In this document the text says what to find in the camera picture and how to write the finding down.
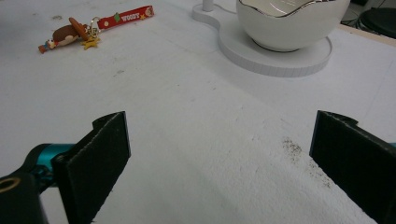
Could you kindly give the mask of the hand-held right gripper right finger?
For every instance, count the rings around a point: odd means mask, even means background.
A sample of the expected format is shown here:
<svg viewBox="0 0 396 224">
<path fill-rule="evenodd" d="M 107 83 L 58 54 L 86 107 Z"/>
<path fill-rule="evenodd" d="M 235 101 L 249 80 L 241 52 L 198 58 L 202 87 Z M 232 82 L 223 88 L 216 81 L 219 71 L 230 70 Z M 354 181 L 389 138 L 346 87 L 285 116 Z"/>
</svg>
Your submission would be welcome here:
<svg viewBox="0 0 396 224">
<path fill-rule="evenodd" d="M 396 146 L 347 116 L 317 113 L 309 155 L 378 224 L 396 224 Z"/>
</svg>

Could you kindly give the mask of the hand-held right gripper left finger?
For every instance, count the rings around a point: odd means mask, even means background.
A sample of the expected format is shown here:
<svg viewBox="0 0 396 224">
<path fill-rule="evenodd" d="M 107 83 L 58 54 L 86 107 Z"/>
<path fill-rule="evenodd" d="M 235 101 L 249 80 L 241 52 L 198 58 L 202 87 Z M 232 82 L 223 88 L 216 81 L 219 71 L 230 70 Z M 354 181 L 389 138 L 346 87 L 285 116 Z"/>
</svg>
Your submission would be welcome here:
<svg viewBox="0 0 396 224">
<path fill-rule="evenodd" d="M 91 224 L 123 172 L 131 149 L 123 111 L 103 116 L 51 160 L 69 224 Z"/>
</svg>

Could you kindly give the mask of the white bowl with silver rim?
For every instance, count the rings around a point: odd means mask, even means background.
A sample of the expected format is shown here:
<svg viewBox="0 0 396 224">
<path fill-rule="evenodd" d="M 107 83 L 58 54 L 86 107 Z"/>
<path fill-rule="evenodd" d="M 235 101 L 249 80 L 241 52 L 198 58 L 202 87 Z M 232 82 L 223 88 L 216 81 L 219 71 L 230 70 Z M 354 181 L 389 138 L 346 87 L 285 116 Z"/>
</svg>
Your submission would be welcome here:
<svg viewBox="0 0 396 224">
<path fill-rule="evenodd" d="M 258 45 L 274 51 L 309 47 L 343 19 L 350 0 L 236 0 L 237 18 Z"/>
</svg>

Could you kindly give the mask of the black round object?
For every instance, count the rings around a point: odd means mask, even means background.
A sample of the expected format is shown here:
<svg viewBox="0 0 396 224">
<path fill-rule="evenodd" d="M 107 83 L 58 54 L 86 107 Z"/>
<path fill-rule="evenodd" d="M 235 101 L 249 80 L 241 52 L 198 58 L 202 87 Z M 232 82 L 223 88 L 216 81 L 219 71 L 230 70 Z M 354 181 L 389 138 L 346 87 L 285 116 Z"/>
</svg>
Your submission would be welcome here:
<svg viewBox="0 0 396 224">
<path fill-rule="evenodd" d="M 396 39 L 396 8 L 372 8 L 359 16 L 356 27 L 363 31 Z"/>
</svg>

